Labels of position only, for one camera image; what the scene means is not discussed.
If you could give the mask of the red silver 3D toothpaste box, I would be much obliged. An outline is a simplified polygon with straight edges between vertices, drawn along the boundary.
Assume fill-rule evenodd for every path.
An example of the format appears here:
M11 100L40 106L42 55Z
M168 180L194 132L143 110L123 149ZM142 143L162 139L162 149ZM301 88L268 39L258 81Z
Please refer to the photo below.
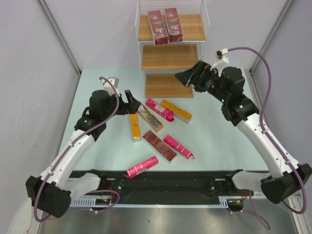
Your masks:
M165 18L169 35L169 43L183 41L183 29L176 8L166 8Z

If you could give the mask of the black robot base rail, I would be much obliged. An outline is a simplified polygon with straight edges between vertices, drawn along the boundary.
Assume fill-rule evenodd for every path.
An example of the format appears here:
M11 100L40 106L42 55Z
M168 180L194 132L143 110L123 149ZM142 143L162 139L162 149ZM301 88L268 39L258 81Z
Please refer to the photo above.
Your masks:
M111 193L89 193L86 195L111 195L116 196L117 202L124 198L126 201L135 197L142 201L145 197L154 198L202 198L212 196L243 196L252 195L255 198L264 198L260 192L251 192L248 189L237 189L230 182L231 171L146 171L132 179L126 178L124 171L105 171ZM233 204L242 208L242 204Z

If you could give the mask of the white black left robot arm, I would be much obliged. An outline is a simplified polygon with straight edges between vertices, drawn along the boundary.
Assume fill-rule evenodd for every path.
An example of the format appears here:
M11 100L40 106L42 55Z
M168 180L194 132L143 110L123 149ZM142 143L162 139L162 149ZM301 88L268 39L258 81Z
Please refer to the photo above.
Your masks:
M83 176L69 181L69 177L86 151L97 141L106 129L106 122L115 115L135 114L141 103L131 91L125 91L127 102L121 94L96 90L89 99L89 105L82 112L74 126L74 131L65 148L40 176L30 176L26 181L26 190L34 207L34 218L38 222L38 211L48 216L62 217L70 203L83 195L113 193L110 190L107 175L91 169Z

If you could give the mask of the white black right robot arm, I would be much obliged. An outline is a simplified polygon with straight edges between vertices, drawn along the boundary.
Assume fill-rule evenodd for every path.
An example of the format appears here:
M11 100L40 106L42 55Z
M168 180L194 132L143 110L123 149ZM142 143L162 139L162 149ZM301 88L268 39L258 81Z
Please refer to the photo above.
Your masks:
M208 92L221 102L224 118L240 130L258 151L268 173L236 170L225 183L229 195L237 195L242 189L261 192L272 203L278 204L298 192L312 174L309 164L300 164L260 122L260 110L244 95L245 79L242 71L226 67L219 72L200 60L175 78L185 87L197 92Z

